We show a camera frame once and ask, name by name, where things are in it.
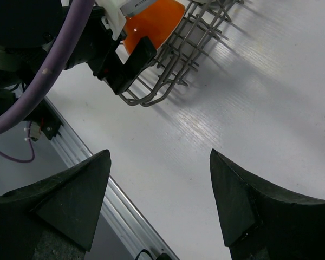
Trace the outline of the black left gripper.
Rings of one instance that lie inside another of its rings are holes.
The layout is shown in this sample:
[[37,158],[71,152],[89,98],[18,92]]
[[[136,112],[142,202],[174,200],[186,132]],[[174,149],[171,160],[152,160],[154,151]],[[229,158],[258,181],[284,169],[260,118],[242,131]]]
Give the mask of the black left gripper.
[[125,32],[120,32],[119,37],[113,39],[112,29],[106,28],[109,20],[105,14],[103,7],[93,7],[80,39],[65,65],[65,70],[86,63],[95,77],[105,81],[114,94],[120,95],[127,91],[148,67],[157,50],[149,37],[144,36],[123,63],[116,50],[125,39]]

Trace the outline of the aluminium mounting rail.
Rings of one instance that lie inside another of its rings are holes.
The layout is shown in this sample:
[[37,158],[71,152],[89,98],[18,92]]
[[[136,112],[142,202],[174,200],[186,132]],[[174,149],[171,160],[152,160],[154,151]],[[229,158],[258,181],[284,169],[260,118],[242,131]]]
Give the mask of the aluminium mounting rail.
[[[91,157],[92,152],[57,108],[48,98],[45,98],[45,101],[62,123],[50,143],[66,165],[72,167]],[[101,214],[132,257],[136,257],[142,249],[146,249],[155,258],[166,253],[171,259],[178,259],[113,178],[108,180]]]

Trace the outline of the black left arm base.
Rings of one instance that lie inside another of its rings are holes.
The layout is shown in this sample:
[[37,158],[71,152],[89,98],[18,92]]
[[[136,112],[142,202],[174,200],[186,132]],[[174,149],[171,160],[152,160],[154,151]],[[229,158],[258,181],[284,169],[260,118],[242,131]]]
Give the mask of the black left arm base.
[[[0,116],[4,114],[18,98],[16,94],[9,90],[0,90]],[[62,122],[52,108],[47,104],[45,100],[42,100],[40,104],[27,116],[24,121],[32,121],[37,123],[38,131],[43,132],[48,140],[55,137],[59,131]]]

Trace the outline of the plain white bowl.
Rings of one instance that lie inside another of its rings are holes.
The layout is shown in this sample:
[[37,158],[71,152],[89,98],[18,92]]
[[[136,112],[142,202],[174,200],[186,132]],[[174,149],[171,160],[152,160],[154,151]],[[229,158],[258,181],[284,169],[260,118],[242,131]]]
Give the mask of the plain white bowl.
[[142,37],[149,37],[155,49],[159,49],[177,28],[184,17],[185,6],[175,0],[158,0],[132,18],[126,19],[123,41],[130,55]]

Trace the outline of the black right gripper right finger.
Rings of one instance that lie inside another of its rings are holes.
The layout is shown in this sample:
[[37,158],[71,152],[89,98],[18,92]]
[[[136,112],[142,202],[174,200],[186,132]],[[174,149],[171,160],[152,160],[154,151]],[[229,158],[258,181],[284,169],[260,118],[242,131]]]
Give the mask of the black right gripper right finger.
[[275,185],[216,150],[210,173],[232,259],[325,259],[325,200]]

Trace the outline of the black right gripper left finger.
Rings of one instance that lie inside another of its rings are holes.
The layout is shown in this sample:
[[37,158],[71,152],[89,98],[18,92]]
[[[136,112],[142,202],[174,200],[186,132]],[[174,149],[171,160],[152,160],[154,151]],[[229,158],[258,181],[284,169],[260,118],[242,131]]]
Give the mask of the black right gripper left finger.
[[106,149],[0,196],[0,259],[84,259],[92,247],[110,170]]

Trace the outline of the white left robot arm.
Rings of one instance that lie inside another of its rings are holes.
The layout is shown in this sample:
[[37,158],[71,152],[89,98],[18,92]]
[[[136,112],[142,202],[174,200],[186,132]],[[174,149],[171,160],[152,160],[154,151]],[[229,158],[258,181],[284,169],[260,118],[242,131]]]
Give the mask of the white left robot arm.
[[[13,91],[33,80],[68,11],[60,1],[0,1],[0,90]],[[150,65],[157,51],[149,37],[141,36],[122,62],[116,50],[127,35],[121,32],[113,39],[106,23],[105,9],[95,5],[65,69],[86,63],[119,95]]]

